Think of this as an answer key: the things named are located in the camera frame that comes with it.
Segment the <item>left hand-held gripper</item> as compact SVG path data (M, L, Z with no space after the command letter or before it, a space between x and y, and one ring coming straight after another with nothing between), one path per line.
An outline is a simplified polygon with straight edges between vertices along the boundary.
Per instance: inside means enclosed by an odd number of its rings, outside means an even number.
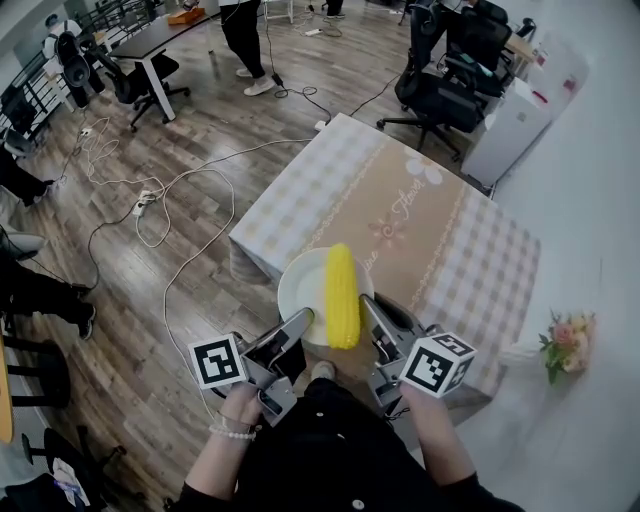
M190 344L199 387L222 389L238 382L248 383L258 390L266 422L276 425L297 402L293 387L306 369L300 339L313 321L313 310L304 307L243 353L232 334Z

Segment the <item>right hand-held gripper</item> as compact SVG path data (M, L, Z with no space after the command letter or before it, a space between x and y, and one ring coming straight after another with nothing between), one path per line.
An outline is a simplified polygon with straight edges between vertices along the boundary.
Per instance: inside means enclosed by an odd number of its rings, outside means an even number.
M361 294L360 306L365 330L378 352L372 394L379 407L397 404L402 383L435 398L462 384L477 355L471 344L438 324L426 330L410 311L383 294ZM412 333L398 334L398 329Z

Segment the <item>white round plate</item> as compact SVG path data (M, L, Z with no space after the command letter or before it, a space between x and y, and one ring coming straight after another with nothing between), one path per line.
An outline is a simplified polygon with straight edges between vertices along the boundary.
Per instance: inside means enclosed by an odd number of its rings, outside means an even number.
M304 307L314 312L313 324L302 340L315 346L331 348L326 333L325 279L326 262L331 247L311 249L293 260L284 271L277 292L280 316L288 319ZM364 265L355 259L360 295L374 295L373 282Z

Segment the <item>yellow corn cob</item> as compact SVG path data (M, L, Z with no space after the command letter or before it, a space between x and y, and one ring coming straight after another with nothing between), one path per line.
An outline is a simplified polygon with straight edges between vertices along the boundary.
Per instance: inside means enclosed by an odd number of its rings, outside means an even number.
M325 279L326 333L331 348L350 350L359 343L359 306L355 260L347 245L336 244L329 249Z

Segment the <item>person's left forearm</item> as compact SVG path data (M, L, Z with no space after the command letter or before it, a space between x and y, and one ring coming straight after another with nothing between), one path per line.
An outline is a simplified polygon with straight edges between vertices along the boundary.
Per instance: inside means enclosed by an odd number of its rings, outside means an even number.
M229 501L236 488L242 460L253 434L210 428L210 437L189 471L185 483L205 495Z

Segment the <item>person's right forearm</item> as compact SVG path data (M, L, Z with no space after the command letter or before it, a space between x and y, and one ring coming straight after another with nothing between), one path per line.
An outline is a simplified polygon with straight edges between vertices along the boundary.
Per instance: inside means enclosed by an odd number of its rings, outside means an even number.
M400 391L408 403L425 467L433 479L445 486L474 475L475 467L446 405L407 383L400 385Z

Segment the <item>checkered tablecloth table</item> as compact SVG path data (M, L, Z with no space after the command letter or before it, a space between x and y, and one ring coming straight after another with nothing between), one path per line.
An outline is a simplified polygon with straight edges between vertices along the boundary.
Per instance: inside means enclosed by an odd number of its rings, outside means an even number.
M374 290L477 351L446 399L463 421L497 393L520 335L539 240L445 167L346 115L284 168L230 236L232 275L278 282L299 255L343 243Z

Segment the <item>person's left hand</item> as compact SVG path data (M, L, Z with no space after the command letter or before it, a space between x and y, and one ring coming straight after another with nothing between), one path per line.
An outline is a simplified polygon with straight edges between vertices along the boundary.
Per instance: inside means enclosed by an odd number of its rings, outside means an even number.
M261 404L258 401L258 389L246 382L232 385L220 412L231 418L256 425L261 415Z

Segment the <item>thin wrist band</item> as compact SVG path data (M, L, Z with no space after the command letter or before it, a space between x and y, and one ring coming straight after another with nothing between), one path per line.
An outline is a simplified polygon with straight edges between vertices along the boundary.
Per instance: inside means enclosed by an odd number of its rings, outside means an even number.
M231 418L220 411L215 415L215 422L220 429L236 433L249 434L255 429L255 425L253 423L246 423L244 421Z

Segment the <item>person's black clothing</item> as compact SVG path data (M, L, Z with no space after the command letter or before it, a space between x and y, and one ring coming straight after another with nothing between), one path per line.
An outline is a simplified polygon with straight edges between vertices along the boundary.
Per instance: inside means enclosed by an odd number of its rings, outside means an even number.
M335 381L310 382L273 428L254 429L229 501L185 482L172 512L525 512L477 471L440 486L392 427Z

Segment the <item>flower bouquet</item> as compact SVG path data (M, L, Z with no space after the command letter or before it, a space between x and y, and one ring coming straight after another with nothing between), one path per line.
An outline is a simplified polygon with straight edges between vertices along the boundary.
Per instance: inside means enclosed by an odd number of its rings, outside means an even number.
M539 334L548 382L554 386L561 378L587 370L596 331L594 312L562 314L550 311L551 322L545 334Z

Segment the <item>white air purifier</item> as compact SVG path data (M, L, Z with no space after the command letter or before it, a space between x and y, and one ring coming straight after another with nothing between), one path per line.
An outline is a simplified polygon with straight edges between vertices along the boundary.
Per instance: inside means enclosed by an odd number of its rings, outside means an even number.
M478 138L461 172L485 187L493 186L551 121L548 103L531 86L514 78L478 126Z

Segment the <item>black office chair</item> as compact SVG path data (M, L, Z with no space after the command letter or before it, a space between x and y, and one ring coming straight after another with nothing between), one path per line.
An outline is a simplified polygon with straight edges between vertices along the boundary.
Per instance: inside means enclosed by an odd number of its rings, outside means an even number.
M95 49L92 55L106 68L106 76L112 81L115 95L118 101L125 105L132 105L137 112L130 122L132 133L137 131L136 122L146 113L152 105L160 105L160 101L154 91L151 82L141 63L135 64L135 69L125 74L122 69L100 48ZM161 52L151 59L151 64L158 74L161 85L167 96L183 93L189 97L191 90L188 87L171 89L165 81L167 77L179 69L179 64L172 58Z
M426 70L431 62L431 51L446 29L446 16L437 0L416 0L409 5L410 47L407 64L394 91L411 118L381 118L376 122L379 130L388 124L415 126L421 130L417 145L421 149L426 135L434 134L458 161L460 150L444 131L454 128L470 134L481 121L481 110L476 96L465 87L445 80Z
M453 12L446 32L444 78L476 94L502 96L510 72L500 78L496 71L512 35L507 22L506 11L488 0L473 0L470 7Z
M71 493L71 505L78 512L100 512L108 504L117 505L120 497L144 504L147 497L143 492L131 491L108 477L105 468L116 456L125 456L127 450L122 445L117 445L111 452L96 458L89 448L88 428L85 425L76 427L80 441L80 448L75 448L66 438L47 427L44 430L43 447L35 447L31 444L26 434L21 435L23 453L27 461L33 465L34 458L43 457L51 476L54 475L54 462L62 463L61 470L73 471L73 480L64 484L54 478L54 485L63 492Z

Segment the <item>yellow round table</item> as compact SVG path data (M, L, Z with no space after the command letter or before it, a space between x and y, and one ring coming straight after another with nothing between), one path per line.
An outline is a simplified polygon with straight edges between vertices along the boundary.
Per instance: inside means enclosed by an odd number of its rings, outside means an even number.
M14 436L8 375L8 367L4 353L4 340L0 332L0 442L6 444L11 443Z

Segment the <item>white water dispenser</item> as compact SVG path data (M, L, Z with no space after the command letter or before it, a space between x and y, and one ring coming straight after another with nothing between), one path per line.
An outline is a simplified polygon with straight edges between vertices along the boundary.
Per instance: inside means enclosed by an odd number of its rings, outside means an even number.
M557 31L547 31L534 50L526 82L555 121L572 102L589 75L586 58Z

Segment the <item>black desk with white legs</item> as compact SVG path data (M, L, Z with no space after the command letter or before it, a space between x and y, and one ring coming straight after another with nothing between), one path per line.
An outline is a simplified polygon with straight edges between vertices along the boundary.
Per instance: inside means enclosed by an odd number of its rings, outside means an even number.
M115 59L132 61L141 64L145 72L147 81L151 86L151 91L159 101L163 112L162 122L167 124L175 119L175 113L168 99L162 81L156 71L152 59L166 50L166 47L176 38L204 25L210 21L207 13L198 19L181 25L170 25L169 17L156 18L141 32L121 43L109 56Z

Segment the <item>orange box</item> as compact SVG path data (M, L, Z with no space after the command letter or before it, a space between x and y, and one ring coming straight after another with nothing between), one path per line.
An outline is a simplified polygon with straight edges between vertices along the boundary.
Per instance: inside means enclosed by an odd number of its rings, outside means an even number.
M167 23L169 26L191 25L204 18L205 15L205 9L200 7L193 8L191 10L181 10L179 12L169 14L167 16Z

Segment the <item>black metal rack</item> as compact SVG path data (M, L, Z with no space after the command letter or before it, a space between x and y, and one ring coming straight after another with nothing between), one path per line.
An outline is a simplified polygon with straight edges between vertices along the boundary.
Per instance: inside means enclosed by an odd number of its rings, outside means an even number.
M59 74L48 75L46 63L39 52L0 92L0 129L13 129L35 141L58 107L74 112L66 82Z

